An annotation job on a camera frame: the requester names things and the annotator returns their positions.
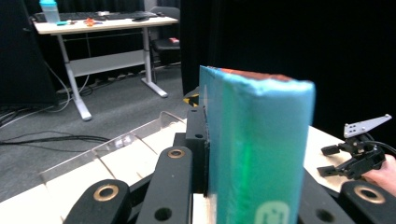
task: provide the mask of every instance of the black chair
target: black chair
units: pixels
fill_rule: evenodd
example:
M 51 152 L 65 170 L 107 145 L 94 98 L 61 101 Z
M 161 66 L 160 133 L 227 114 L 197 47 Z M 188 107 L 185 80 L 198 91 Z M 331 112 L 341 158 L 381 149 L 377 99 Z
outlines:
M 180 20 L 180 10 L 176 7 L 154 7 L 150 12 Z M 166 66 L 180 62 L 180 43 L 178 40 L 178 23 L 159 27 L 159 38 L 154 40 L 150 38 L 150 49 L 158 53 L 161 65 Z M 156 82 L 155 69 L 152 69 L 152 74 L 153 81 Z

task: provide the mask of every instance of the black curtain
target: black curtain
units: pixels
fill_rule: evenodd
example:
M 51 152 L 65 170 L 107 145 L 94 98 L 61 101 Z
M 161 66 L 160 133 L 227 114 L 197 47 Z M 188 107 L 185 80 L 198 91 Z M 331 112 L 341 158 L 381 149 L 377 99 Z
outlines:
M 205 2 L 215 4 L 212 15 L 209 3 L 200 8 Z M 317 86 L 314 127 L 344 138 L 345 123 L 396 116 L 394 8 L 389 1 L 183 1 L 183 90 L 199 85 L 200 64 L 309 79 Z M 395 124 L 370 133 L 395 146 Z
M 180 8 L 180 0 L 157 0 L 157 6 Z

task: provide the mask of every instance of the desk leg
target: desk leg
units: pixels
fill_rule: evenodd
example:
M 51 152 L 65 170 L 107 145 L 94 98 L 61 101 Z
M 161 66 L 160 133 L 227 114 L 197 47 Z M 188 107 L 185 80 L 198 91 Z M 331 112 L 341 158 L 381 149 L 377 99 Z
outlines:
M 88 110 L 87 106 L 85 106 L 84 101 L 82 101 L 81 96 L 79 95 L 76 78 L 74 77 L 73 70 L 70 67 L 69 57 L 67 56 L 66 47 L 64 46 L 64 39 L 61 35 L 57 35 L 57 37 L 59 41 L 59 46 L 61 47 L 62 55 L 64 56 L 64 66 L 66 67 L 67 76 L 69 77 L 70 85 L 72 87 L 73 100 L 75 102 L 77 110 L 83 120 L 91 120 L 92 115 Z
M 151 62 L 149 59 L 149 30 L 147 27 L 143 27 L 143 48 L 144 48 L 144 57 L 145 57 L 145 68 L 146 68 L 146 77 L 142 78 L 142 81 L 146 83 L 152 90 L 157 92 L 161 97 L 168 97 L 168 93 L 163 91 L 160 87 L 158 87 L 151 80 Z

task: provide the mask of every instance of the person's hand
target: person's hand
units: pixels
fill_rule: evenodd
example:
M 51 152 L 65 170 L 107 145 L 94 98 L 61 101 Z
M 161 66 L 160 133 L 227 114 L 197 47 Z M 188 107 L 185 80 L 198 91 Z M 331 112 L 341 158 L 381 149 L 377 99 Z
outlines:
M 396 160 L 390 155 L 385 155 L 381 169 L 371 170 L 362 176 L 367 182 L 378 185 L 396 197 Z

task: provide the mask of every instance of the small items on desk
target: small items on desk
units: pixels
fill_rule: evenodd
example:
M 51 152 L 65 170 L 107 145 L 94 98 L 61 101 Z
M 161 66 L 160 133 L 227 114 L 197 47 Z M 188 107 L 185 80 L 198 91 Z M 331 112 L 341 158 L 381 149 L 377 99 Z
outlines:
M 58 26 L 62 26 L 62 25 L 74 25 L 74 24 L 76 24 L 77 22 L 76 21 L 70 21 L 70 20 L 68 20 L 68 21 L 58 21 L 58 22 L 56 22 L 56 25 L 58 25 Z
M 165 14 L 163 14 L 162 12 L 157 12 L 155 14 L 157 14 L 157 16 L 159 16 L 159 17 L 165 17 Z
M 148 20 L 149 17 L 140 17 L 140 18 L 132 19 L 132 21 L 137 21 L 137 22 L 148 21 Z
M 87 26 L 94 26 L 95 24 L 103 24 L 102 22 L 95 21 L 92 18 L 87 18 L 87 20 L 85 20 L 84 23 L 87 24 Z

